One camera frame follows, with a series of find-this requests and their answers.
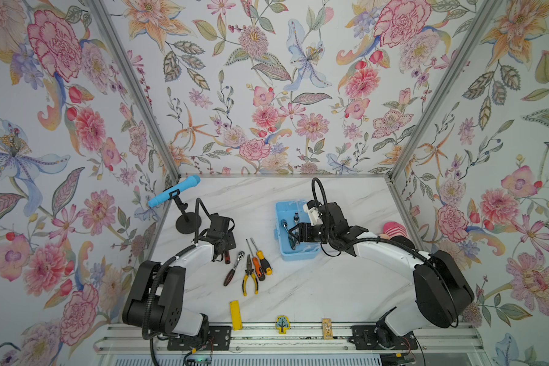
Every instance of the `black mounting plate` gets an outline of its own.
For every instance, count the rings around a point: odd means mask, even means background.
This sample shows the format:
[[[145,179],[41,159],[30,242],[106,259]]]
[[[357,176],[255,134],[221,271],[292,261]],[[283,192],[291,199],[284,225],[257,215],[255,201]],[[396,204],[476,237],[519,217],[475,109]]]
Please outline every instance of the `black mounting plate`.
[[[356,345],[357,351],[383,350],[384,348],[382,348],[376,341],[376,335],[374,333],[375,328],[375,325],[352,326],[352,337],[349,342]],[[410,346],[412,350],[416,350],[417,341],[415,340],[413,332],[409,332],[404,337],[398,337],[396,342],[394,342],[391,347],[392,346],[395,346],[393,349],[396,351],[407,351],[409,349],[407,346]]]
[[[214,351],[227,351],[230,349],[230,338],[232,327],[230,326],[210,326],[209,337],[213,337]],[[179,338],[170,338],[167,345],[168,351],[191,351],[191,347],[184,344]],[[205,348],[205,351],[211,350],[211,345]]]

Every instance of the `screwdriver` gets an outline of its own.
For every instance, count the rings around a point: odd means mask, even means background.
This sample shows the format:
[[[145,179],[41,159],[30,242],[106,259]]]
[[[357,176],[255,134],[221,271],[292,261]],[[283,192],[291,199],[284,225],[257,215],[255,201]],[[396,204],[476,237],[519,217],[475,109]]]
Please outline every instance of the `screwdriver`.
[[[258,250],[258,247],[256,246],[256,243],[254,242],[254,238],[250,238],[250,241],[252,241],[252,244],[256,248],[256,255],[258,256],[258,258],[260,258],[260,265],[262,266],[262,268],[264,268],[264,271],[266,271],[266,274],[270,276],[271,274],[273,274],[271,264],[269,263],[268,260],[266,260],[266,258],[264,257],[264,254],[262,253],[262,251]]]
[[[256,276],[258,277],[258,281],[264,281],[264,270],[260,267],[260,263],[258,263],[258,258],[256,258],[254,254],[252,254],[252,248],[250,247],[248,239],[246,239],[246,244],[248,244],[248,249],[250,250],[250,255],[252,256],[254,268],[256,268]]]

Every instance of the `yellow block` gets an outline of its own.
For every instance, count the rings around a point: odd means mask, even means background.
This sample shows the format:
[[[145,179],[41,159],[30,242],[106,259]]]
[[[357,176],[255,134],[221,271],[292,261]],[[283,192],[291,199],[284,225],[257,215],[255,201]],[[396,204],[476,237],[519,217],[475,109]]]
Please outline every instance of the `yellow block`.
[[[232,314],[232,328],[234,330],[242,329],[242,317],[240,316],[240,304],[238,301],[230,302],[230,313]]]

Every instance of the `pink peony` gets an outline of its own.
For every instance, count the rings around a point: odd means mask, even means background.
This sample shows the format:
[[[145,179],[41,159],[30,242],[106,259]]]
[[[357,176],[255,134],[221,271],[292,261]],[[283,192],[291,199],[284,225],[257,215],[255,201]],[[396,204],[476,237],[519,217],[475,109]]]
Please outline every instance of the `pink peony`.
[[[378,88],[381,78],[378,77],[378,71],[371,67],[356,71],[346,85],[346,94],[350,98],[366,97]]]
[[[252,115],[252,121],[258,127],[269,128],[277,124],[278,111],[273,106],[260,106],[256,108],[256,112]]]
[[[346,108],[346,114],[349,114],[350,117],[359,120],[366,112],[366,108],[370,104],[370,99],[354,99],[352,103]]]
[[[468,227],[468,220],[464,213],[453,206],[446,204],[437,212],[439,228],[441,232],[453,242],[461,242],[468,237],[465,230]]]
[[[549,266],[543,268],[545,257],[536,252],[535,256],[528,253],[519,254],[518,262],[507,259],[506,272],[512,274],[511,281],[513,299],[525,301],[529,310],[534,310],[535,300],[539,311],[549,316]]]
[[[144,122],[140,121],[138,127],[132,127],[130,132],[130,148],[128,149],[133,155],[138,156],[138,161],[142,164],[146,160],[148,151],[147,135]]]
[[[224,143],[231,148],[239,148],[247,140],[244,130],[240,126],[224,131]]]
[[[117,165],[122,161],[120,153],[118,152],[118,149],[116,149],[116,143],[114,143],[114,140],[112,140],[111,137],[108,137],[106,142],[102,145],[102,158],[103,164],[109,170],[114,170],[112,166]]]
[[[71,25],[51,10],[34,12],[34,24],[27,27],[30,46],[43,68],[69,82],[81,69],[80,42]]]
[[[537,194],[537,187],[533,184],[534,175],[528,165],[521,166],[501,181],[503,188],[508,189],[508,192],[514,194],[515,197],[528,197]]]
[[[429,59],[439,44],[439,34],[432,29],[427,29],[417,34],[400,48],[401,70],[414,69]]]
[[[0,277],[10,282],[20,277],[29,253],[29,242],[22,234],[15,236],[12,241],[0,244]]]
[[[426,0],[391,0],[374,25],[374,37],[381,36],[381,46],[395,47],[421,32],[430,14]]]
[[[240,155],[246,157],[248,160],[260,160],[263,157],[269,156],[271,153],[271,146],[264,144],[264,140],[252,139],[246,141],[240,146]]]
[[[254,106],[267,106],[269,105],[275,97],[275,92],[272,91],[272,88],[267,89],[263,87],[254,88]]]
[[[51,291],[58,284],[67,265],[65,251],[61,245],[47,243],[30,257],[29,267],[24,271],[26,293],[34,296]]]
[[[83,290],[73,291],[71,300],[65,304],[63,318],[59,323],[63,343],[73,346],[88,333],[96,316],[98,300],[98,291],[89,283]]]
[[[84,204],[88,207],[80,211],[79,216],[83,217],[83,225],[86,229],[91,228],[91,234],[102,234],[102,227],[108,226],[116,222],[114,214],[116,213],[116,206],[114,204],[114,197],[108,194],[108,190],[92,192],[91,200],[85,200]]]
[[[106,136],[106,129],[99,112],[94,112],[89,107],[82,108],[75,117],[75,133],[84,148],[89,151],[99,150]]]
[[[254,25],[246,27],[240,34],[238,41],[242,49],[254,59],[262,56],[269,48],[269,40],[266,39],[266,34]]]
[[[299,136],[307,136],[307,138],[313,142],[323,137],[323,134],[329,132],[327,125],[329,121],[323,118],[321,114],[317,116],[315,113],[311,113],[309,117],[303,117],[297,122],[299,128],[295,132]]]
[[[441,200],[454,207],[460,207],[461,198],[465,194],[465,184],[459,180],[448,179],[439,187]]]
[[[398,131],[399,128],[406,125],[413,119],[413,115],[410,113],[402,114],[396,109],[388,111],[384,117],[377,118],[373,121],[375,128],[372,137],[381,138],[390,136],[393,132]]]
[[[510,224],[520,213],[519,203],[502,188],[486,190],[482,200],[480,208],[484,217],[495,224]]]

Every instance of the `black stand base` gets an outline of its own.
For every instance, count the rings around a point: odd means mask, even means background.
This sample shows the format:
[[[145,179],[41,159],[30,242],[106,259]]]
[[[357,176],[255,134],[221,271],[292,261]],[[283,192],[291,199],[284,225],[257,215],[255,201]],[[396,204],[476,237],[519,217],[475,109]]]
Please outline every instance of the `black stand base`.
[[[182,234],[190,234],[201,226],[201,217],[197,215],[197,228],[196,228],[196,214],[195,212],[188,212],[185,215],[179,216],[177,222],[175,222],[175,228]]]

